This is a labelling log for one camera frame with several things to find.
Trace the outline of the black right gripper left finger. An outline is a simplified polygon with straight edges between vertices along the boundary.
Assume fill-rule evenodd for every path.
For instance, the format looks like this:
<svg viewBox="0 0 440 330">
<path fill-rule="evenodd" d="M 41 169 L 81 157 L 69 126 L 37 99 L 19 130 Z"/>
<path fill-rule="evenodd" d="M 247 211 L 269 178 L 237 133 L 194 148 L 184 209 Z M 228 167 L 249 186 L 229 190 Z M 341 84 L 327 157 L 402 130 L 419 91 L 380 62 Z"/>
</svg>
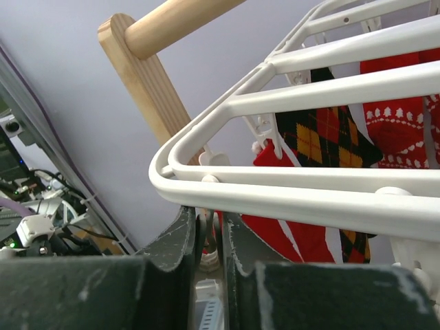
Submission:
<svg viewBox="0 0 440 330">
<path fill-rule="evenodd" d="M 134 256 L 1 262 L 2 329 L 190 329 L 194 208 Z"/>
</svg>

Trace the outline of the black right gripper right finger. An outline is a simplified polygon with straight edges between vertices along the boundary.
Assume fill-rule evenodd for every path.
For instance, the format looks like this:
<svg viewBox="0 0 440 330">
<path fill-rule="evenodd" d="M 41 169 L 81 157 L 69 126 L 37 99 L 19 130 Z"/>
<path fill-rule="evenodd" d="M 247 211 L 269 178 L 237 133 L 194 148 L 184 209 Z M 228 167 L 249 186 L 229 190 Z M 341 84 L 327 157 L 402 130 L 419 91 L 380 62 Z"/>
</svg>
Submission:
<svg viewBox="0 0 440 330">
<path fill-rule="evenodd" d="M 407 270 L 291 263 L 235 213 L 223 216 L 226 329 L 438 329 Z"/>
</svg>

